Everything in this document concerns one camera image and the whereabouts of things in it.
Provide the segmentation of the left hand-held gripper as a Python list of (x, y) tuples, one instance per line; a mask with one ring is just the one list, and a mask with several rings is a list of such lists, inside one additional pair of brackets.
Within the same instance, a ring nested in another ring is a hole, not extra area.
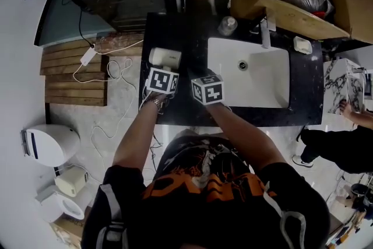
[(147, 93), (174, 94), (178, 80), (178, 73), (152, 67), (146, 81), (146, 91)]

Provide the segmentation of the white hair dryer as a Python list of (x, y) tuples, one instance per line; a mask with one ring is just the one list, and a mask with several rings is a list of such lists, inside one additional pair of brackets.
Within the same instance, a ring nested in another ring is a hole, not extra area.
[(182, 52), (165, 48), (154, 47), (149, 54), (149, 62), (155, 66), (178, 69), (181, 62)]

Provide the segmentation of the white sink basin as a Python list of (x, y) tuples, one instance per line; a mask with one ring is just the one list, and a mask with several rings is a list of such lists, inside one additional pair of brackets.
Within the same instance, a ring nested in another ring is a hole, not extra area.
[(230, 107), (287, 108), (290, 61), (287, 50), (211, 37), (207, 67), (224, 82), (224, 102)]

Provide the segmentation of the person's left forearm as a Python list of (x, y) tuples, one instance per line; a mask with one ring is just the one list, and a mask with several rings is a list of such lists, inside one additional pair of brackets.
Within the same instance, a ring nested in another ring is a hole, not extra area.
[[(165, 94), (155, 93), (150, 98), (154, 96), (166, 97)], [(114, 166), (143, 170), (157, 116), (157, 107), (145, 102), (119, 143), (112, 163)]]

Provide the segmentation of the gold wristwatch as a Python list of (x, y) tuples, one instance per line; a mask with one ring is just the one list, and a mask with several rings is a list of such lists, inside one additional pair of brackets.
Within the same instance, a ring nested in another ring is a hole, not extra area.
[(153, 103), (157, 107), (157, 113), (163, 114), (163, 106), (167, 98), (163, 96), (154, 96), (146, 101), (146, 103)]

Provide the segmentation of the clear glass jar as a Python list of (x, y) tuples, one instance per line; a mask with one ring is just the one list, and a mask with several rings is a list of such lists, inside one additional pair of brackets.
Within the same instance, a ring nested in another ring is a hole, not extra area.
[(235, 18), (232, 16), (224, 17), (218, 27), (218, 31), (223, 36), (230, 36), (234, 33), (238, 26), (238, 23)]

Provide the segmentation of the chrome faucet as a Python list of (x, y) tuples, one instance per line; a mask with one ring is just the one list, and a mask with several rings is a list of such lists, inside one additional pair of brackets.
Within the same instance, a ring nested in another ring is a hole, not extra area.
[(270, 30), (268, 29), (267, 20), (264, 18), (260, 22), (261, 27), (261, 37), (262, 37), (262, 47), (265, 49), (270, 48)]

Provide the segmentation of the white power adapter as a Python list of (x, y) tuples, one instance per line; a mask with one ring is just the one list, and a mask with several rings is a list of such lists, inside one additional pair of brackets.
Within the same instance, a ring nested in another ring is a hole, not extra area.
[(94, 58), (96, 51), (94, 47), (90, 47), (81, 57), (80, 62), (82, 66), (87, 66), (88, 63)]

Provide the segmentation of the wooden slat panel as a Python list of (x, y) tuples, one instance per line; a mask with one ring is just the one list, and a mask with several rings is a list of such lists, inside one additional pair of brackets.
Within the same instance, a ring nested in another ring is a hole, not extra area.
[(45, 77), (45, 102), (77, 106), (107, 105), (106, 55), (96, 54), (87, 66), (80, 59), (88, 50), (84, 40), (43, 48), (40, 75)]

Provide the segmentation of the black stone vanity top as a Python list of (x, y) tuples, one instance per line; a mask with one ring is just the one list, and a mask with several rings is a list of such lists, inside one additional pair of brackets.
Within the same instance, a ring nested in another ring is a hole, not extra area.
[[(182, 126), (215, 125), (204, 106), (192, 95), (188, 69), (207, 69), (208, 39), (226, 38), (262, 45), (262, 37), (253, 33), (254, 23), (240, 19), (231, 36), (218, 31), (219, 17), (149, 13), (140, 67), (140, 84), (150, 72), (149, 54), (159, 47), (182, 52), (178, 69), (177, 92), (159, 116), (159, 124)], [(321, 45), (312, 42), (312, 54), (297, 52), (293, 32), (276, 29), (270, 32), (270, 47), (287, 50), (290, 61), (290, 96), (287, 108), (231, 107), (238, 116), (258, 127), (282, 127), (320, 124), (323, 112), (323, 61)]]

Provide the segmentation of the white soap dish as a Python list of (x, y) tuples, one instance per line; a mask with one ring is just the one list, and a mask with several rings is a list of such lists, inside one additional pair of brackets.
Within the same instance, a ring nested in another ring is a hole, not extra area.
[(293, 38), (293, 46), (297, 52), (305, 55), (312, 54), (312, 44), (309, 40), (295, 36)]

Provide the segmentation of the black printed t-shirt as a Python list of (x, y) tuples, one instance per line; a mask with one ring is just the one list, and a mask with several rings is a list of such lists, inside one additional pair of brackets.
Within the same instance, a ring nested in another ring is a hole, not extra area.
[(121, 166), (104, 184), (119, 205), (120, 240), (103, 249), (322, 249), (328, 239), (325, 201), (289, 164), (252, 173), (223, 138), (173, 140), (149, 185)]

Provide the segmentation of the white smart toilet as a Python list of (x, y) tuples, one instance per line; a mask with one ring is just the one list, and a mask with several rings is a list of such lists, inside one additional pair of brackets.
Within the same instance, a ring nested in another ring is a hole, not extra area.
[(41, 124), (20, 133), (24, 155), (48, 167), (58, 167), (80, 148), (77, 132), (65, 125)]

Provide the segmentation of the marble pattern cabinet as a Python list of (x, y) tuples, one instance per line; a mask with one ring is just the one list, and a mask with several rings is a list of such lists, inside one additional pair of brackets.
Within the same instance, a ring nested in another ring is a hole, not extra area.
[(364, 68), (346, 58), (323, 63), (323, 112), (340, 114), (339, 104), (345, 100), (354, 112), (362, 110), (364, 101)]

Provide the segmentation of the white ceramic toilet bowl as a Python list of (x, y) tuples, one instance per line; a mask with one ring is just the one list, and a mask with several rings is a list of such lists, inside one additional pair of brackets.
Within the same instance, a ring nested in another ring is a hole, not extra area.
[(58, 191), (54, 185), (42, 190), (34, 200), (41, 217), (48, 223), (55, 222), (63, 214), (77, 220), (85, 218), (85, 209), (81, 208), (73, 198)]

